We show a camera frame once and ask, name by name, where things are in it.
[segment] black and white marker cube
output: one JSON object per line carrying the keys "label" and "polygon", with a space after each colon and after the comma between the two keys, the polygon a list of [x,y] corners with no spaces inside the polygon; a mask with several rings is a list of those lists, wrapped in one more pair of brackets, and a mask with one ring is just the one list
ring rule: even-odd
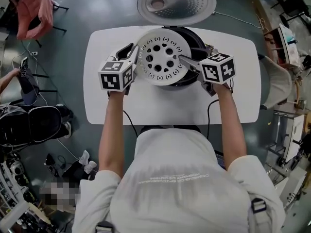
{"label": "black and white marker cube", "polygon": [[133,64],[106,61],[98,70],[102,90],[123,91],[133,81]]}
{"label": "black and white marker cube", "polygon": [[236,75],[233,56],[217,53],[201,61],[206,82],[224,84]]}

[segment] round lid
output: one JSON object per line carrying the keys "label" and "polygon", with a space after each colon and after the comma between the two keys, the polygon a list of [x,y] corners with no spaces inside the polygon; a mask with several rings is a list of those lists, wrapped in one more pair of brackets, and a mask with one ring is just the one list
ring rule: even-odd
{"label": "round lid", "polygon": [[190,57],[186,40],[169,29],[148,31],[137,42],[139,54],[135,72],[154,85],[170,85],[182,79],[188,69],[179,62],[178,56]]}
{"label": "round lid", "polygon": [[146,20],[164,26],[191,25],[209,17],[216,0],[138,0],[138,12]]}

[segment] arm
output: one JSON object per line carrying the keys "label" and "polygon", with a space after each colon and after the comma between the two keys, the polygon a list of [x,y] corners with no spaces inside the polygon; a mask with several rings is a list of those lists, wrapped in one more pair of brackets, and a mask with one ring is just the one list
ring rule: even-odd
{"label": "arm", "polygon": [[13,77],[17,76],[20,73],[18,68],[14,68],[7,75],[0,79],[0,94],[4,91],[4,89],[8,86],[9,82],[13,79]]}
{"label": "arm", "polygon": [[219,84],[214,84],[214,89],[219,98],[224,160],[225,167],[228,170],[235,159],[246,155],[246,143],[231,91]]}
{"label": "arm", "polygon": [[110,170],[123,176],[123,97],[124,92],[111,92],[104,129],[99,145],[99,171]]}

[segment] person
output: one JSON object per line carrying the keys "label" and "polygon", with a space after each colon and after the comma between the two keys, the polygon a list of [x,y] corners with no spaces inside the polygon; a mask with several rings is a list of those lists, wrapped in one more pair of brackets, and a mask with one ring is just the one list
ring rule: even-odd
{"label": "person", "polygon": [[[14,68],[13,70],[11,70],[9,73],[7,73],[3,78],[0,79],[0,95],[1,93],[5,90],[5,88],[8,86],[8,84],[10,83],[10,81],[14,78],[17,77],[18,75],[20,75],[20,69],[19,68]],[[0,119],[4,120],[6,115],[9,115],[12,111],[16,111],[16,107],[20,108],[20,113],[27,113],[30,110],[34,109],[34,108],[38,108],[38,106],[34,106],[34,105],[9,105],[9,104],[2,104],[0,105]],[[60,126],[59,131],[54,134],[52,137],[50,137],[49,139],[58,139],[61,137],[64,138],[69,138],[71,136],[71,124],[70,122],[68,122],[68,120],[72,119],[73,117],[73,113],[72,111],[67,108],[66,106],[64,106],[63,104],[57,104],[56,106],[54,106],[56,109],[58,109],[58,111],[61,114],[62,117],[62,124]],[[24,121],[20,121],[18,118],[18,113],[16,115],[10,114],[10,121],[14,123],[15,119],[14,117],[16,117],[16,121],[19,122],[24,122]],[[49,120],[53,120],[53,117],[49,117],[49,115],[40,115],[42,117],[42,125],[45,125],[47,123],[49,123]],[[0,126],[3,126],[3,128],[5,128],[7,125],[5,121],[1,121],[0,122]],[[20,128],[26,127],[28,128],[27,125],[21,125]],[[17,136],[15,136],[15,143],[18,145],[24,143],[27,144],[28,142],[23,142],[23,134],[16,134]],[[8,142],[6,137],[2,137],[0,136],[0,145],[3,147],[8,147],[11,148],[12,146],[16,145],[16,144],[12,144],[12,142]]]}
{"label": "person", "polygon": [[[110,93],[99,171],[93,181],[80,182],[73,233],[95,232],[103,220],[121,233],[246,233],[263,226],[255,221],[255,212],[264,212],[265,233],[279,232],[285,219],[282,202],[259,159],[247,155],[231,91],[218,84],[214,89],[226,170],[199,132],[150,129],[138,136],[134,160],[124,175],[124,93]],[[262,207],[252,210],[258,200]]]}

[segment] gray floor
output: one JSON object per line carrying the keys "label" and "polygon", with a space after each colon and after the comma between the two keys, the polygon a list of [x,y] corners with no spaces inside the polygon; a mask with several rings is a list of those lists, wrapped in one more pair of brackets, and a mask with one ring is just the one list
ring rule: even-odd
{"label": "gray floor", "polygon": [[[91,159],[98,161],[98,145],[102,126],[92,125],[87,121],[83,99],[83,69],[84,59],[90,35],[97,30],[149,25],[138,13],[137,0],[56,0],[62,6],[69,7],[67,12],[59,9],[54,13],[54,25],[66,28],[66,34],[57,30],[40,39],[43,47],[39,49],[36,42],[31,41],[30,51],[39,51],[39,71],[47,72],[52,83],[57,87],[59,96],[48,95],[49,105],[55,105],[59,101],[65,103],[75,114],[72,122],[73,135],[70,139],[61,141],[76,155],[80,156],[87,149]],[[258,25],[258,20],[250,0],[217,0],[216,11],[226,13],[240,19]],[[237,35],[253,41],[257,51],[266,54],[262,31],[251,25],[233,20],[224,16],[210,16],[206,20],[192,25],[193,27],[220,31]],[[8,65],[12,58],[12,50],[19,49],[23,52],[20,42],[11,37],[5,52],[5,63]],[[261,73],[262,99],[267,96],[269,89],[265,72]],[[248,153],[254,154],[264,162],[267,151],[264,146],[270,142],[273,120],[272,111],[260,111],[256,123],[243,124]],[[126,168],[133,160],[135,148],[135,134],[130,126],[125,126],[125,156]],[[201,127],[206,135],[207,127]],[[221,126],[212,125],[210,128],[211,143],[216,150],[222,149]],[[47,153],[51,153],[57,160],[58,155],[63,155],[67,162],[72,163],[74,158],[56,140],[50,140],[44,144],[24,149],[20,155],[27,173],[37,184],[52,179],[43,163]]]}

